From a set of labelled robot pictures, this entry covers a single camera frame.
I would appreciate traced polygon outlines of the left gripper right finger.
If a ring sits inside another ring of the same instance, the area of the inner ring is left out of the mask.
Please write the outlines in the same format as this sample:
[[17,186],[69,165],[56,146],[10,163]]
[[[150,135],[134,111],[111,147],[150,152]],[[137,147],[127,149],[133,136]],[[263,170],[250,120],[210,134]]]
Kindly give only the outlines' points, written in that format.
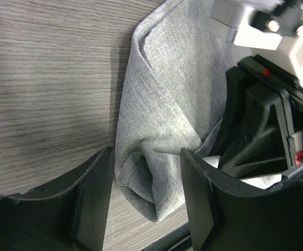
[[190,150],[180,161],[194,250],[303,250],[303,177],[260,189]]

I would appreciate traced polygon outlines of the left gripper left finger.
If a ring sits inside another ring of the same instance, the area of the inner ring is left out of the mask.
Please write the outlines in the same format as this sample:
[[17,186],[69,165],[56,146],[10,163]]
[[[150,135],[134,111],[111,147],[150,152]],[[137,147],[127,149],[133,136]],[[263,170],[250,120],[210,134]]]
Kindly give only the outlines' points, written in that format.
[[0,195],[0,250],[102,250],[112,147],[26,193]]

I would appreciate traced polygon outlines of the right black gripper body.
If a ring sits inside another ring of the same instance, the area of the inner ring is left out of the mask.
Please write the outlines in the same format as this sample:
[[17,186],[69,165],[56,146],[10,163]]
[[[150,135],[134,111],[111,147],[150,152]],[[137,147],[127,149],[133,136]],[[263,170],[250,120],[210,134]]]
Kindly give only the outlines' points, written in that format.
[[239,68],[258,78],[282,100],[289,152],[289,167],[282,175],[292,178],[303,170],[303,88],[295,76],[260,55],[243,59]]

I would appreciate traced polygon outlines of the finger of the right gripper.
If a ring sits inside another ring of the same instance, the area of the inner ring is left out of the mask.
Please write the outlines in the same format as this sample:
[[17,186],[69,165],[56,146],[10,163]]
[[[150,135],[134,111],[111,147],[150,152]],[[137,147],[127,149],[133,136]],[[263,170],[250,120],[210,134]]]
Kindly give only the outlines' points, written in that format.
[[289,167],[279,95],[239,67],[226,72],[227,101],[211,155],[235,178],[282,173]]

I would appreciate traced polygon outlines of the grey cloth napkin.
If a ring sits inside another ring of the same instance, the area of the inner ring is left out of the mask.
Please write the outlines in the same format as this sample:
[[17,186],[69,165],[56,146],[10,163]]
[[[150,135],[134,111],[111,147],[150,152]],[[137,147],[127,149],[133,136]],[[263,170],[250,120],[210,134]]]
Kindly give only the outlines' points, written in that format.
[[181,149],[211,154],[227,98],[225,73],[250,50],[207,30],[212,1],[166,1],[138,24],[121,95],[115,177],[132,206],[161,222],[185,202]]

